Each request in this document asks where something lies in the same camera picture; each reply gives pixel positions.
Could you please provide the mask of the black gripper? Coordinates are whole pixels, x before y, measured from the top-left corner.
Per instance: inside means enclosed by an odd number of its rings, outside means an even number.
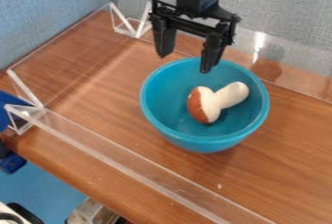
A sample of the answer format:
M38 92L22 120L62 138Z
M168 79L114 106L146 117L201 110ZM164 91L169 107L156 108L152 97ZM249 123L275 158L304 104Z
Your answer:
M237 14L223 9L218 2L198 9L196 0L181 0L172 5L161 0L150 0L153 39L156 52L161 58L174 51L177 31L206 37L201 51L200 72L206 74L218 64L224 49L235 38L236 25L241 21Z

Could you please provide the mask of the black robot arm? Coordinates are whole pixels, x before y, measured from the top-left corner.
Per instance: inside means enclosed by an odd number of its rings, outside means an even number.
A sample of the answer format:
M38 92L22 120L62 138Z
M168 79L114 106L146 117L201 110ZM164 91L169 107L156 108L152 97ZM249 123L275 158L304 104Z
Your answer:
M172 5L150 0L149 20L153 26L156 52L161 58L174 51L177 31L206 39L201 51L200 72L206 74L218 65L228 46L233 44L237 14L220 6L220 0L177 0Z

